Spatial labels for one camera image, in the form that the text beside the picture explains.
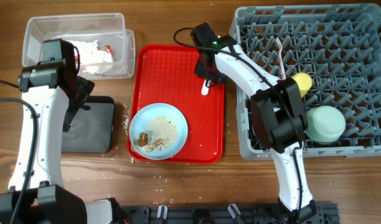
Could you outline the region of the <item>white plastic fork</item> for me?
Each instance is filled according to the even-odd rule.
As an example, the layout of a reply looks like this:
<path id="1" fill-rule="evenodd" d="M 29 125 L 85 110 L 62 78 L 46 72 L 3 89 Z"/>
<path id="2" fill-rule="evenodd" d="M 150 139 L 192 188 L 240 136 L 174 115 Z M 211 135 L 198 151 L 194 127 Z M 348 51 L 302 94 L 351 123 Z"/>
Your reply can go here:
<path id="1" fill-rule="evenodd" d="M 207 96 L 210 88 L 210 80 L 204 80 L 204 84 L 202 85 L 201 94 L 203 96 Z"/>

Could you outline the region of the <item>white napkin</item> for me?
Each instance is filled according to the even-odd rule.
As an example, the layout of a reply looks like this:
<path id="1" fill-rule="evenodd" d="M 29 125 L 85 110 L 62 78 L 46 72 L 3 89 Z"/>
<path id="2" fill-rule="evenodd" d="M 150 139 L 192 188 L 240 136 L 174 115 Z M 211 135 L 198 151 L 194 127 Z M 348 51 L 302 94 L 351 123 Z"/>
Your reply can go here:
<path id="1" fill-rule="evenodd" d="M 105 73 L 113 68 L 113 49 L 109 45 L 99 46 L 98 41 L 69 41 L 74 50 L 76 65 L 83 73 Z"/>

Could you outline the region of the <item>white plastic spoon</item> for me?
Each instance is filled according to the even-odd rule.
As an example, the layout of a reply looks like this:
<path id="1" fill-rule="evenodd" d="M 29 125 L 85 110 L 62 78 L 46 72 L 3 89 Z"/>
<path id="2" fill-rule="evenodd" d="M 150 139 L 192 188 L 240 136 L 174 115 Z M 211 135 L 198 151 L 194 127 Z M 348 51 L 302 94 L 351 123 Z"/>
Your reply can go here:
<path id="1" fill-rule="evenodd" d="M 286 79 L 286 72 L 285 72 L 285 66 L 284 66 L 283 57 L 282 57 L 283 46 L 282 46 L 282 43 L 281 43 L 279 38 L 276 38 L 275 42 L 278 46 L 278 58 L 280 60 L 281 79 L 285 80 Z"/>

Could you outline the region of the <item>brown food scrap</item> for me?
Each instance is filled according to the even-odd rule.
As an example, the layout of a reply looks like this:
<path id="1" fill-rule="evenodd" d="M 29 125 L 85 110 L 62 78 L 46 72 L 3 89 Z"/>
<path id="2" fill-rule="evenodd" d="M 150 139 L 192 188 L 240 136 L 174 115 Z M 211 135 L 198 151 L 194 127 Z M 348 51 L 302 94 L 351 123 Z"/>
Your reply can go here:
<path id="1" fill-rule="evenodd" d="M 139 137 L 134 140 L 134 143 L 136 146 L 143 147 L 148 144 L 148 134 L 147 133 L 140 133 Z"/>

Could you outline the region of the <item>light blue plate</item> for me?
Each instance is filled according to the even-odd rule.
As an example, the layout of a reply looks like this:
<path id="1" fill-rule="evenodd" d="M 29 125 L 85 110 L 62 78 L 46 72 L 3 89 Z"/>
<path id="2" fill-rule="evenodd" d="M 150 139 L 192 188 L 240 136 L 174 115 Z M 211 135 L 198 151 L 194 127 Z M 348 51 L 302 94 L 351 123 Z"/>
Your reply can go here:
<path id="1" fill-rule="evenodd" d="M 148 144 L 136 146 L 140 133 L 148 134 Z M 140 109 L 129 126 L 131 152 L 150 160 L 164 160 L 175 156 L 185 145 L 188 125 L 184 115 L 174 106 L 153 103 Z"/>

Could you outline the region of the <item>yellow plastic cup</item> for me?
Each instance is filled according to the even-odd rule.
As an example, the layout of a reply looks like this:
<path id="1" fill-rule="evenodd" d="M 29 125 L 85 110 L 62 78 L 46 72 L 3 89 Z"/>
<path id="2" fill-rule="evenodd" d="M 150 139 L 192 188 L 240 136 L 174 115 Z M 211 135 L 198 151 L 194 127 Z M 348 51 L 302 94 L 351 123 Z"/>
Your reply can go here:
<path id="1" fill-rule="evenodd" d="M 312 87 L 313 80 L 307 73 L 297 73 L 292 76 L 297 83 L 301 97 L 303 97 Z"/>

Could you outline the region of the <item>mint green bowl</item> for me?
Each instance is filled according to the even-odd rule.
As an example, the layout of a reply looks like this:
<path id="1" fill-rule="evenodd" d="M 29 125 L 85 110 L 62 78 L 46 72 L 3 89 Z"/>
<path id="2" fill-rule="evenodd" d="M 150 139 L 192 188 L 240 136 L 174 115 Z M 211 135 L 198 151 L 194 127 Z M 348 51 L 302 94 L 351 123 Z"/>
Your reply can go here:
<path id="1" fill-rule="evenodd" d="M 331 144 L 338 140 L 346 128 L 344 115 L 335 107 L 319 106 L 306 113 L 308 138 L 319 144 Z"/>

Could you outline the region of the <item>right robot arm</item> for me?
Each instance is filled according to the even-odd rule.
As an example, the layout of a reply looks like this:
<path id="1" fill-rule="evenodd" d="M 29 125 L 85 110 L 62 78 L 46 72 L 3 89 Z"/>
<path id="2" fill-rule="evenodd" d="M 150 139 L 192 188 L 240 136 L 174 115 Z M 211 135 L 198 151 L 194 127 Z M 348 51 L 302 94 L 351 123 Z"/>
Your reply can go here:
<path id="1" fill-rule="evenodd" d="M 252 130 L 269 150 L 280 183 L 279 204 L 284 223 L 302 223 L 315 215 L 303 164 L 304 131 L 308 121 L 299 86 L 280 79 L 247 56 L 230 35 L 219 37 L 208 23 L 190 30 L 199 58 L 194 72 L 211 88 L 226 78 L 250 99 Z"/>

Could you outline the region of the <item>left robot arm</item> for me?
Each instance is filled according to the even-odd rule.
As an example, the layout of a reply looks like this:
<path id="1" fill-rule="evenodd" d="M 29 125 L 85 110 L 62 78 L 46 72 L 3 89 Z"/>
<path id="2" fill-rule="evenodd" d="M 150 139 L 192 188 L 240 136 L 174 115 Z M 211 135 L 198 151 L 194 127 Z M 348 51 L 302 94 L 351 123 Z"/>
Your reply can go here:
<path id="1" fill-rule="evenodd" d="M 61 152 L 109 149 L 115 103 L 94 96 L 94 83 L 79 75 L 72 43 L 46 40 L 43 59 L 25 67 L 17 88 L 23 124 L 16 167 L 0 194 L 1 223 L 126 223 L 115 198 L 84 202 L 65 189 Z"/>

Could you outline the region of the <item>grey dishwasher rack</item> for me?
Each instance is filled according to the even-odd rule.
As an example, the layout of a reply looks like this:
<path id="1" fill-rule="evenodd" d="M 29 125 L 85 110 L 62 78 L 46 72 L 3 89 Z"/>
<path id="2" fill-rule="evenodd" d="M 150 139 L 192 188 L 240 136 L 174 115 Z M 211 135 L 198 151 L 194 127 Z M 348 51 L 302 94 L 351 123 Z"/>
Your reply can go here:
<path id="1" fill-rule="evenodd" d="M 307 73 L 307 110 L 333 106 L 346 119 L 335 142 L 308 141 L 305 157 L 381 156 L 381 8 L 376 4 L 239 7 L 230 35 L 259 66 L 287 76 Z"/>

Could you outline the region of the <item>clear plastic bin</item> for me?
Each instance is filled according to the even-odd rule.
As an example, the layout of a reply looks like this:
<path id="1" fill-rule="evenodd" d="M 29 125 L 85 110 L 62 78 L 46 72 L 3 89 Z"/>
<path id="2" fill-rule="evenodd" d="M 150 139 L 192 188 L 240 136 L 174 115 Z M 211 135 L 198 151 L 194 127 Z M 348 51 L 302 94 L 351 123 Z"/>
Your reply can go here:
<path id="1" fill-rule="evenodd" d="M 72 14 L 62 16 L 32 17 L 25 31 L 22 65 L 36 65 L 43 60 L 43 42 L 52 39 L 93 42 L 109 45 L 113 49 L 113 68 L 105 73 L 83 73 L 89 80 L 131 78 L 134 74 L 134 33 L 125 27 L 121 13 Z"/>

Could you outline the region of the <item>black plastic bin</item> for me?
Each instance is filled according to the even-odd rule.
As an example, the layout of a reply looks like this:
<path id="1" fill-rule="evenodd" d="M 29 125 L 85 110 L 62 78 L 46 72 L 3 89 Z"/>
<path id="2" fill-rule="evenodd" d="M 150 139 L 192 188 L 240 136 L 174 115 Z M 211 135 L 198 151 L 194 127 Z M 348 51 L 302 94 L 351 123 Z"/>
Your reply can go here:
<path id="1" fill-rule="evenodd" d="M 89 96 L 62 134 L 62 152 L 105 153 L 110 150 L 115 102 L 110 96 Z"/>

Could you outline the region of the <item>red serving tray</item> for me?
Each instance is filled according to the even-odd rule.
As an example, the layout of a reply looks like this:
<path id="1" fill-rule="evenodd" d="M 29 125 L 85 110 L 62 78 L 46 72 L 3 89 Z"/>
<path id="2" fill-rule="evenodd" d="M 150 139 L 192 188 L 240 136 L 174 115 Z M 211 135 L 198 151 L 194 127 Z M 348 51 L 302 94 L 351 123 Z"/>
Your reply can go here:
<path id="1" fill-rule="evenodd" d="M 225 87 L 219 84 L 202 94 L 204 80 L 194 74 L 199 54 L 178 45 L 147 45 L 139 53 L 131 108 L 135 115 L 153 103 L 166 103 L 185 117 L 187 140 L 164 162 L 213 164 L 223 154 Z"/>

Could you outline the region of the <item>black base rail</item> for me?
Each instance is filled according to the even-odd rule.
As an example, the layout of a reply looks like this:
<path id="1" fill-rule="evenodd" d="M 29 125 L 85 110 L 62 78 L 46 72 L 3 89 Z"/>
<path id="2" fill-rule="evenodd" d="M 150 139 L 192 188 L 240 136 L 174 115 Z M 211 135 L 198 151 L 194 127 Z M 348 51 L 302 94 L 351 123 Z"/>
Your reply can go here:
<path id="1" fill-rule="evenodd" d="M 285 223 L 285 212 L 277 204 L 226 207 L 126 206 L 126 223 Z"/>

